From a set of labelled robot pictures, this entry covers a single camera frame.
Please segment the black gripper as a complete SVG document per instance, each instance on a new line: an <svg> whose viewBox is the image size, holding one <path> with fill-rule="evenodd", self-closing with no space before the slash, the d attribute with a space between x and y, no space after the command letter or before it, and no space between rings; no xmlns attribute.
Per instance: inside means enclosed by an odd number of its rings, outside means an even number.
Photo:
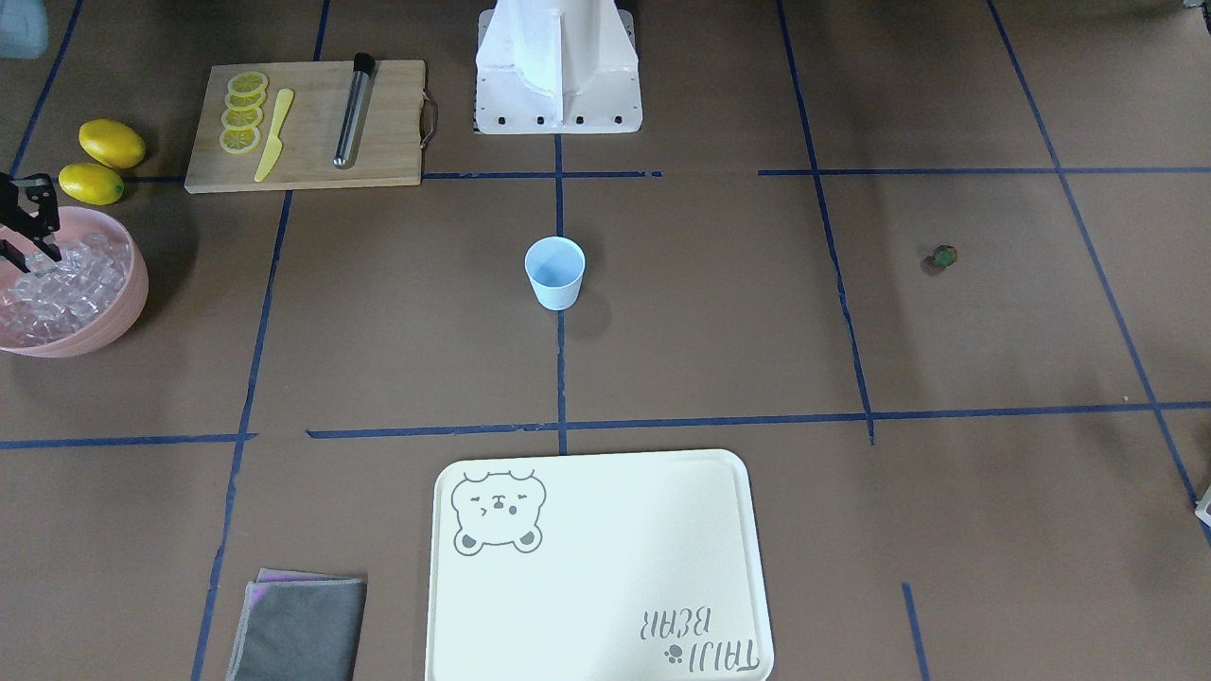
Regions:
<svg viewBox="0 0 1211 681"><path fill-rule="evenodd" d="M52 262L63 259L54 238L61 230L58 198L48 174L12 181L1 173L1 224L29 240Z"/></svg>

